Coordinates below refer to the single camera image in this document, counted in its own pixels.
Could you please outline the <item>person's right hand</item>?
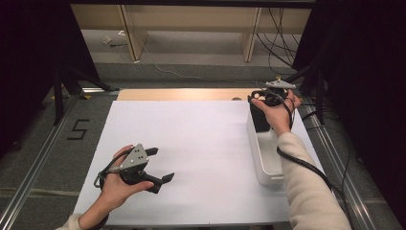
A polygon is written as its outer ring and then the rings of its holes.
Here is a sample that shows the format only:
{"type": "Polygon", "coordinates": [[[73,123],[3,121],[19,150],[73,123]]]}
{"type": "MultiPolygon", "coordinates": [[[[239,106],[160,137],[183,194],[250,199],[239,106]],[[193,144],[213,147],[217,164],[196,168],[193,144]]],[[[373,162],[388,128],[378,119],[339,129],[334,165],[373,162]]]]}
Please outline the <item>person's right hand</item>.
{"type": "Polygon", "coordinates": [[[293,111],[301,105],[299,98],[290,89],[287,90],[284,103],[277,106],[268,106],[257,99],[252,99],[251,102],[264,113],[268,124],[274,129],[278,137],[291,131],[290,124],[293,111]]]}

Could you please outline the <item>white plastic bin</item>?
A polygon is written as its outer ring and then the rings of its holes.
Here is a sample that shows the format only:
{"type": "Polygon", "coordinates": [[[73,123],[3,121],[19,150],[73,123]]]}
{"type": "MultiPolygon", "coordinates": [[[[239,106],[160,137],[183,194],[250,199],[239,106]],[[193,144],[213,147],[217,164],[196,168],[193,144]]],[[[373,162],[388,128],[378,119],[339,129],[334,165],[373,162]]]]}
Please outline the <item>white plastic bin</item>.
{"type": "Polygon", "coordinates": [[[259,183],[266,187],[281,186],[284,179],[281,158],[277,154],[276,133],[271,127],[267,132],[256,132],[251,111],[248,115],[247,131],[259,183]]]}

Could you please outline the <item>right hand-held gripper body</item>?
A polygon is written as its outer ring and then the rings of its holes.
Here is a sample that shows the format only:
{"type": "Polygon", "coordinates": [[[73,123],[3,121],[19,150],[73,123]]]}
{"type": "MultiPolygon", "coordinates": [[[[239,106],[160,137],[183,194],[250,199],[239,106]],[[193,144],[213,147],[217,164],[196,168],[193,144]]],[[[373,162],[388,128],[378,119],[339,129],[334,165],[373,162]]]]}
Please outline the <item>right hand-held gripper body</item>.
{"type": "Polygon", "coordinates": [[[259,90],[253,91],[250,98],[263,101],[268,106],[276,106],[285,100],[288,89],[295,88],[295,84],[284,80],[268,81],[259,90]]]}

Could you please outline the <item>beige wooden shelf unit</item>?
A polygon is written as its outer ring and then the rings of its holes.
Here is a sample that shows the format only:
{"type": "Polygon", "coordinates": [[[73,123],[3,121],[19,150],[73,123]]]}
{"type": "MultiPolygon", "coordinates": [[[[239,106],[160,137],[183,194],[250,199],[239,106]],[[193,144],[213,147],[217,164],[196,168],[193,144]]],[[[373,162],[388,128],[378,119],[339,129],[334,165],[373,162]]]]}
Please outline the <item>beige wooden shelf unit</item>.
{"type": "Polygon", "coordinates": [[[73,4],[83,30],[123,31],[130,56],[141,58],[151,31],[237,33],[243,59],[251,60],[256,34],[300,35],[310,11],[289,8],[234,8],[73,4]]]}

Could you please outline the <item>black curtain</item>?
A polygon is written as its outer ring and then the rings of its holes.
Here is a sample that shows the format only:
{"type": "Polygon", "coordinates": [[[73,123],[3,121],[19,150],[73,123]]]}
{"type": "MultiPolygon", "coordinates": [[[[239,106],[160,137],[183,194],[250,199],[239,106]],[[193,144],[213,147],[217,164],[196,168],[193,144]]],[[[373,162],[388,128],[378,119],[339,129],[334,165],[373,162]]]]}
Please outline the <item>black curtain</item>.
{"type": "Polygon", "coordinates": [[[69,0],[0,0],[0,157],[55,82],[98,81],[69,0]]]}
{"type": "Polygon", "coordinates": [[[315,0],[295,66],[325,51],[328,95],[358,154],[406,229],[406,0],[315,0]]]}

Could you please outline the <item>wooden table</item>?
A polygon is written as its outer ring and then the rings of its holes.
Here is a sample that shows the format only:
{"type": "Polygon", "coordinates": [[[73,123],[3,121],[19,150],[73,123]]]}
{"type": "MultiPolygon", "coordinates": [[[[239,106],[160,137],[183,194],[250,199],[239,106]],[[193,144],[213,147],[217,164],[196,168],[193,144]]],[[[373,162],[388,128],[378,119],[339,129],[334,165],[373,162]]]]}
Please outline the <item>wooden table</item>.
{"type": "Polygon", "coordinates": [[[234,98],[247,100],[256,88],[169,88],[169,89],[124,89],[118,101],[231,101],[234,98]]]}

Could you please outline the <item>person's left hand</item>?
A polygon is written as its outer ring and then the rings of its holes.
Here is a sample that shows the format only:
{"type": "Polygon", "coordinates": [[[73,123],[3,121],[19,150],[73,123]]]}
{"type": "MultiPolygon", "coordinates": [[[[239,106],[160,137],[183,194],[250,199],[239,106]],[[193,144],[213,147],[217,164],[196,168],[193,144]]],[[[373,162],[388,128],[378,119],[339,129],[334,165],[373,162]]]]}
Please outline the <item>person's left hand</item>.
{"type": "Polygon", "coordinates": [[[145,191],[153,186],[152,182],[142,181],[135,185],[124,183],[117,173],[109,173],[95,204],[103,210],[114,210],[122,206],[132,195],[145,191]]]}

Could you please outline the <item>black phone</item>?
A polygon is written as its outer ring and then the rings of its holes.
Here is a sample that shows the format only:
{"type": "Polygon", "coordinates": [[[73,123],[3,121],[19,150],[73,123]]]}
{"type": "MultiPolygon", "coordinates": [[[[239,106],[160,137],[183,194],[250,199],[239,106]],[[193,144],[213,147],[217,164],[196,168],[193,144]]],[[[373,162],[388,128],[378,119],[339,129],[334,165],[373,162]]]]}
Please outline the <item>black phone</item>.
{"type": "Polygon", "coordinates": [[[250,111],[256,132],[269,131],[270,125],[266,120],[264,112],[261,109],[259,109],[256,105],[254,105],[252,102],[250,102],[250,111]]]}

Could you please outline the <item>black metal stand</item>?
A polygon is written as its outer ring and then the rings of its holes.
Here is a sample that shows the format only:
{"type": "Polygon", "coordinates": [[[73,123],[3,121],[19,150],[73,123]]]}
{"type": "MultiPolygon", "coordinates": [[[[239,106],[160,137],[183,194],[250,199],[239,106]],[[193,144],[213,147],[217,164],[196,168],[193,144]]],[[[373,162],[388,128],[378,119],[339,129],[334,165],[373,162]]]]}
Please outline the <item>black metal stand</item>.
{"type": "Polygon", "coordinates": [[[287,82],[293,83],[299,78],[304,78],[299,91],[308,96],[312,91],[316,93],[316,108],[314,114],[318,121],[323,125],[323,97],[324,97],[324,80],[323,80],[323,63],[316,57],[306,67],[286,79],[287,82]]]}
{"type": "Polygon", "coordinates": [[[83,96],[84,89],[79,84],[79,81],[88,81],[100,88],[103,91],[115,92],[119,88],[112,87],[99,78],[98,73],[88,74],[78,68],[68,64],[60,64],[54,76],[54,96],[56,106],[56,117],[54,125],[58,125],[64,116],[64,105],[62,98],[62,88],[65,88],[71,96],[83,96]]]}

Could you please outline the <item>aluminium floor rail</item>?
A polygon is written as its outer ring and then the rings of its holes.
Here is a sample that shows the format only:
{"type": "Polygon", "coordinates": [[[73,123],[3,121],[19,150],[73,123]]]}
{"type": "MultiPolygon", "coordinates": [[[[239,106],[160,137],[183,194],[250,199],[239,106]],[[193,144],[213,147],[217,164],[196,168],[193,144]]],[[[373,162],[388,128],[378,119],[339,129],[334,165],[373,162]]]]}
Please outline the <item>aluminium floor rail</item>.
{"type": "Polygon", "coordinates": [[[336,127],[321,125],[314,114],[316,103],[304,101],[299,107],[305,129],[332,184],[333,193],[347,215],[352,230],[377,230],[366,203],[350,174],[353,157],[350,143],[336,127]]]}
{"type": "Polygon", "coordinates": [[[78,96],[71,96],[67,99],[66,105],[61,108],[60,117],[57,119],[56,123],[52,125],[52,128],[47,134],[46,140],[41,145],[41,149],[36,154],[34,161],[24,174],[24,178],[22,179],[21,183],[11,194],[10,202],[0,214],[0,230],[10,230],[13,226],[18,214],[20,213],[31,192],[34,183],[44,168],[45,163],[57,142],[60,132],[63,130],[66,124],[68,116],[78,100],[78,96]]]}

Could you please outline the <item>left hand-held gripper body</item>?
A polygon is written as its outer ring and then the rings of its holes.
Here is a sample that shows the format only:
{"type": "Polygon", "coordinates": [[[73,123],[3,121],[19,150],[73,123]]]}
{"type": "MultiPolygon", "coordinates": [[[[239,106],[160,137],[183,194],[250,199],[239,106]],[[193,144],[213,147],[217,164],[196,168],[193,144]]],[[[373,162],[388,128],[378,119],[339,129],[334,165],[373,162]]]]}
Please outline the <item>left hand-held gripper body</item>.
{"type": "Polygon", "coordinates": [[[149,161],[146,150],[142,144],[133,147],[128,156],[119,167],[119,174],[122,181],[128,185],[134,185],[145,181],[145,167],[149,161]]]}

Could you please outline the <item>white table sheet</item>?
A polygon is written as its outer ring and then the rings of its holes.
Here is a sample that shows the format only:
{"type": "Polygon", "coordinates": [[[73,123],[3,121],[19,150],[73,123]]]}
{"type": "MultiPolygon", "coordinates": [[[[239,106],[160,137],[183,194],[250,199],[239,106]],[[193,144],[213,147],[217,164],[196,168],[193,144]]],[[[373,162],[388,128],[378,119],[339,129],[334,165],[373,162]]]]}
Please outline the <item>white table sheet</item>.
{"type": "Polygon", "coordinates": [[[158,194],[140,192],[113,211],[113,227],[272,224],[289,220],[284,183],[262,186],[247,131],[245,101],[116,101],[79,194],[76,212],[97,198],[95,178],[128,144],[158,148],[146,171],[174,173],[158,194]]]}

